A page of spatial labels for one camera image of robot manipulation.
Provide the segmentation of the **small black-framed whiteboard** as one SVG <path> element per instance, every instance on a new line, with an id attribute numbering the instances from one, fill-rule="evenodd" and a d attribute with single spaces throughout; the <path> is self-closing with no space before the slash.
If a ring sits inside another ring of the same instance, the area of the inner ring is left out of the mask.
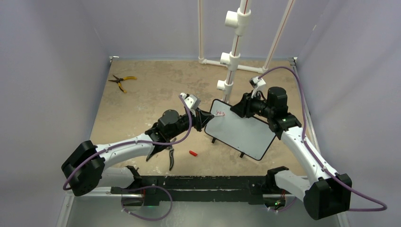
<path id="1" fill-rule="evenodd" d="M 256 117 L 240 118 L 230 110 L 231 105 L 222 100 L 213 100 L 210 112 L 225 114 L 214 117 L 204 131 L 218 140 L 250 158 L 260 161 L 276 138 L 267 122 Z"/>

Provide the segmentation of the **red marker cap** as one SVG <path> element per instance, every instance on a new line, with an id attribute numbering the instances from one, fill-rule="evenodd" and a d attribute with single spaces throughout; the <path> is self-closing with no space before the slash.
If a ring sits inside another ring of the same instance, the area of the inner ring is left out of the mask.
<path id="1" fill-rule="evenodd" d="M 191 155 L 195 156 L 195 157 L 198 155 L 196 152 L 193 152 L 193 151 L 191 151 L 191 150 L 189 150 L 189 153 L 190 153 Z"/>

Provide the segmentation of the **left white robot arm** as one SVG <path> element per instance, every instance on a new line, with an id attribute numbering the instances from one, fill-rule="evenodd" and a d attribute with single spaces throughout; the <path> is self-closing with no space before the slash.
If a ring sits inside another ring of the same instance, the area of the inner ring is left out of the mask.
<path id="1" fill-rule="evenodd" d="M 184 115 L 176 110 L 167 110 L 150 129 L 137 137 L 101 145 L 95 145 L 90 140 L 84 141 L 61 165 L 66 177 L 63 190 L 71 190 L 75 196 L 82 196 L 97 187 L 111 186 L 136 193 L 140 190 L 141 180 L 134 176 L 133 168 L 117 169 L 120 177 L 108 177 L 107 174 L 113 172 L 113 165 L 135 157 L 151 157 L 184 141 L 186 137 L 172 141 L 180 134 L 188 136 L 191 129 L 201 131 L 214 117 L 214 114 L 199 108 Z"/>

